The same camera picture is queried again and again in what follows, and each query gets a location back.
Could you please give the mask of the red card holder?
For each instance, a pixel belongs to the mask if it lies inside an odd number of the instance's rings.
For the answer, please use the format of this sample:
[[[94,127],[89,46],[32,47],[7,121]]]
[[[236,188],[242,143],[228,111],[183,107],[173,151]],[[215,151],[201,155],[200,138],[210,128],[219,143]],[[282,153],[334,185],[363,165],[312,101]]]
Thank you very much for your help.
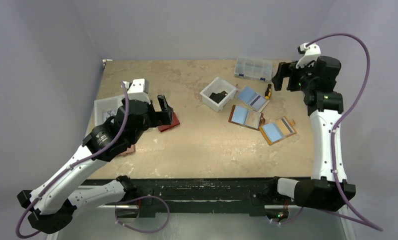
[[[176,113],[173,113],[173,114],[172,114],[172,121],[171,121],[171,124],[168,124],[168,125],[161,125],[161,126],[158,126],[157,128],[158,128],[158,130],[162,133],[162,132],[171,130],[171,129],[175,128],[176,126],[179,126],[179,125],[180,125],[180,121],[179,121],[179,119],[178,119]]]

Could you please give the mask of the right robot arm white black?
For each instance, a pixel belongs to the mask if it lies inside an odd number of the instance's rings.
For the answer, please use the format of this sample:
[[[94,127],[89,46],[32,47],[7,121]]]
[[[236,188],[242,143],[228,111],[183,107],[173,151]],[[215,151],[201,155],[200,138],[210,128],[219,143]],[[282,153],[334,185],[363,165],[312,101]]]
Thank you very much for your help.
[[[275,91],[288,78],[287,90],[301,91],[307,106],[314,135],[314,167],[309,179],[278,177],[267,190],[268,199],[278,204],[286,197],[296,205],[336,212],[356,194],[356,186],[348,183],[344,171],[340,118],[345,116],[343,96],[334,90],[341,70],[338,59],[320,56],[304,67],[295,62],[281,62],[272,78]]]

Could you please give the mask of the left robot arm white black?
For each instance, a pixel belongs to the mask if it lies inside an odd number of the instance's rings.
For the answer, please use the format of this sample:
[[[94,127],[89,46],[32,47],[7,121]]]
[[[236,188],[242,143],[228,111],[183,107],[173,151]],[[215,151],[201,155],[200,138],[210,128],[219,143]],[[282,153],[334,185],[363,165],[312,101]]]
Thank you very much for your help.
[[[94,127],[57,173],[38,188],[22,190],[17,195],[24,208],[22,216],[36,233],[56,233],[83,210],[101,205],[153,202],[155,196],[140,194],[126,175],[88,191],[79,191],[78,187],[96,170],[136,144],[147,129],[171,124],[173,108],[165,96],[157,98],[160,111],[152,103],[124,98],[117,114]]]

